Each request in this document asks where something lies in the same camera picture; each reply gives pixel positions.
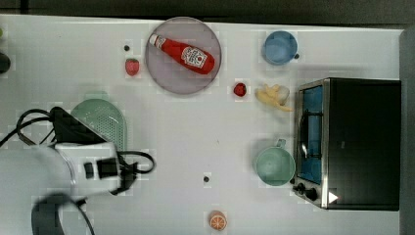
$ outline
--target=orange slice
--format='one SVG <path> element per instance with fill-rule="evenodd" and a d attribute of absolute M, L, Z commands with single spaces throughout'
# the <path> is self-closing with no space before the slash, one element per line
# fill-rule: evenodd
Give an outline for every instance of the orange slice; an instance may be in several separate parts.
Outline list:
<path fill-rule="evenodd" d="M 226 223 L 226 217 L 222 212 L 213 211 L 210 214 L 209 224 L 213 229 L 218 231 L 223 230 L 226 227 Z"/>

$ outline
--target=toaster oven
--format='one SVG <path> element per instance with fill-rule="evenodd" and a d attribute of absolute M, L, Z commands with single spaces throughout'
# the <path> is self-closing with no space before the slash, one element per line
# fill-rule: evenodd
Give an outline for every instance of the toaster oven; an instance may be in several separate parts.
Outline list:
<path fill-rule="evenodd" d="M 296 101 L 296 195 L 327 210 L 398 211 L 400 81 L 318 80 Z"/>

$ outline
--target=red ketchup bottle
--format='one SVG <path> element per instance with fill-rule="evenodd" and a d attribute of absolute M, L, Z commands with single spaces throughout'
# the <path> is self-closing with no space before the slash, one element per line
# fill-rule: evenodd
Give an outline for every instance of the red ketchup bottle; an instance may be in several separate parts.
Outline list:
<path fill-rule="evenodd" d="M 164 51 L 174 61 L 200 74 L 208 74 L 214 67 L 214 57 L 197 47 L 152 34 L 150 44 Z"/>

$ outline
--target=white table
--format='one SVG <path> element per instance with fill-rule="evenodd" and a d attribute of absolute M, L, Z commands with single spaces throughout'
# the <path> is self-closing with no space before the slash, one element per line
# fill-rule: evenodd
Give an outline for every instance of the white table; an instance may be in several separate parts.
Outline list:
<path fill-rule="evenodd" d="M 252 159 L 276 138 L 293 152 L 294 114 L 264 107 L 254 90 L 264 82 L 288 86 L 328 76 L 398 79 L 401 30 L 209 23 L 223 62 L 212 85 L 193 96 L 163 91 L 145 67 L 147 38 L 160 21 L 0 16 L 0 51 L 13 69 L 0 79 L 0 137 L 28 109 L 71 110 L 90 90 L 105 90 L 128 123 L 128 148 L 148 149 L 157 170 L 125 196 L 92 197 L 86 206 L 97 234 L 216 234 L 212 210 L 227 214 L 217 234 L 398 234 L 397 211 L 323 211 L 291 192 L 267 187 Z M 260 56 L 267 34 L 284 29 L 299 42 L 300 58 L 273 67 Z M 131 47 L 127 55 L 123 46 Z M 126 78 L 124 61 L 139 59 L 139 77 Z M 244 102 L 232 88 L 250 86 Z M 288 106 L 294 105 L 294 95 Z M 33 127 L 32 137 L 44 126 Z M 14 139 L 9 148 L 21 148 Z M 210 183 L 204 186 L 204 173 Z"/>

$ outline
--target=strawberry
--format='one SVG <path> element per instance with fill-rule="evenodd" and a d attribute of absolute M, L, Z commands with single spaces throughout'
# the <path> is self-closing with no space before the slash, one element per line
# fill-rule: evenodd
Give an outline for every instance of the strawberry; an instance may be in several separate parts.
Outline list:
<path fill-rule="evenodd" d="M 125 61 L 125 70 L 128 75 L 133 76 L 140 70 L 140 63 L 135 59 L 127 59 Z"/>
<path fill-rule="evenodd" d="M 234 88 L 234 93 L 239 97 L 245 96 L 245 94 L 247 94 L 247 86 L 242 82 L 236 84 Z"/>

